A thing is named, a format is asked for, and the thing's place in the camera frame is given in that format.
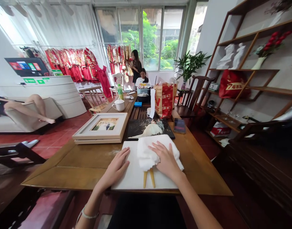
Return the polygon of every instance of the picture frame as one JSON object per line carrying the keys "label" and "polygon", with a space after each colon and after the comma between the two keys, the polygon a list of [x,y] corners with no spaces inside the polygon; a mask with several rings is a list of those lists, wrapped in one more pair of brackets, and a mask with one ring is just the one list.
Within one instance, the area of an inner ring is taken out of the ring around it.
{"label": "picture frame", "polygon": [[127,122],[127,113],[97,113],[72,138],[76,144],[121,143]]}

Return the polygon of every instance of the white bracelet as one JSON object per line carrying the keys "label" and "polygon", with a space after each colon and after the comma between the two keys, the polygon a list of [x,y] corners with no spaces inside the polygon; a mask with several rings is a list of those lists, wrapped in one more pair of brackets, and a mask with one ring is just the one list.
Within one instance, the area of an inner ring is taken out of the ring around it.
{"label": "white bracelet", "polygon": [[95,216],[88,216],[88,215],[86,215],[85,213],[84,213],[84,209],[85,209],[85,206],[84,206],[84,208],[82,209],[82,215],[83,215],[83,217],[84,218],[87,218],[87,219],[95,219],[95,218],[97,218],[98,217],[98,215],[99,215],[99,212],[95,215]]}
{"label": "white bracelet", "polygon": [[83,215],[83,217],[86,218],[86,219],[95,219],[95,218],[97,218],[98,215],[99,215],[99,212],[98,212],[95,216],[88,216],[88,215],[86,215],[86,214],[84,213],[84,209],[85,209],[85,206],[84,206],[84,208],[81,210],[81,212],[80,212],[80,214],[79,214],[79,216],[78,216],[78,219],[77,219],[76,225],[75,225],[73,228],[76,228],[76,226],[77,226],[77,224],[78,224],[78,221],[79,221],[81,215]]}

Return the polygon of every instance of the bare foot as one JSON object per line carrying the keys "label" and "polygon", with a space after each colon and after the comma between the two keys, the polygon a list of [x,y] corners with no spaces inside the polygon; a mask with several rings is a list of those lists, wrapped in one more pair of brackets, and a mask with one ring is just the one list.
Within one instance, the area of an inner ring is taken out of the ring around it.
{"label": "bare foot", "polygon": [[56,122],[55,120],[53,120],[53,119],[49,119],[49,118],[45,118],[45,119],[43,119],[43,120],[46,121],[46,122],[48,122],[48,123],[50,123],[50,124],[53,124],[53,123]]}

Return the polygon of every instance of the window frame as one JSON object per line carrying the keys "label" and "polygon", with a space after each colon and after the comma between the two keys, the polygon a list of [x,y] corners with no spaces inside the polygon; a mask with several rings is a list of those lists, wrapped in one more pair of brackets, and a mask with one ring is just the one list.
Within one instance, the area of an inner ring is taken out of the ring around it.
{"label": "window frame", "polygon": [[165,9],[177,9],[177,10],[183,10],[182,13],[182,20],[181,20],[181,26],[180,26],[180,32],[179,32],[179,39],[178,39],[178,47],[176,50],[176,59],[178,59],[179,52],[182,47],[183,43],[183,36],[184,36],[184,21],[185,21],[185,16],[186,16],[186,10],[187,6],[151,6],[151,5],[143,5],[143,6],[115,6],[115,7],[94,7],[94,12],[96,15],[96,21],[98,25],[98,30],[99,30],[99,37],[100,37],[100,47],[104,51],[105,55],[105,61],[107,64],[107,68],[110,71],[110,62],[105,50],[105,44],[104,44],[104,39],[103,39],[103,34],[101,31],[101,25],[100,25],[100,19],[98,16],[98,10],[115,10],[116,11],[116,18],[117,18],[117,23],[118,23],[118,31],[119,31],[119,37],[121,40],[121,43],[123,42],[123,38],[121,35],[121,25],[120,25],[120,16],[119,16],[119,9],[137,9],[138,11],[138,21],[139,21],[139,50],[140,50],[140,61],[142,65],[144,66],[144,33],[143,33],[143,10],[144,9],[161,9],[162,10],[162,16],[161,16],[161,30],[160,30],[160,43],[159,43],[159,63],[158,63],[158,69],[157,70],[151,70],[148,72],[174,72],[175,71],[175,66],[173,70],[160,70],[160,62],[161,62],[161,52],[162,52],[162,39],[163,39],[163,26],[164,26],[164,15],[165,15]]}

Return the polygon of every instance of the white board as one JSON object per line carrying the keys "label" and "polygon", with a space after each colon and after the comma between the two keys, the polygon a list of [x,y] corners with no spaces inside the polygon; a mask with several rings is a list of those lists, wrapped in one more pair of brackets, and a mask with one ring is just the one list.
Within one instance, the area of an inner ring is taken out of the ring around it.
{"label": "white board", "polygon": [[154,180],[155,188],[152,186],[150,172],[147,174],[146,188],[144,186],[144,171],[139,167],[139,160],[137,158],[137,141],[125,141],[122,148],[130,147],[130,154],[127,157],[127,160],[130,161],[130,164],[127,168],[125,175],[121,180],[113,185],[111,189],[114,190],[144,190],[144,189],[178,189],[175,183],[169,179],[167,176],[162,174],[154,166]]}

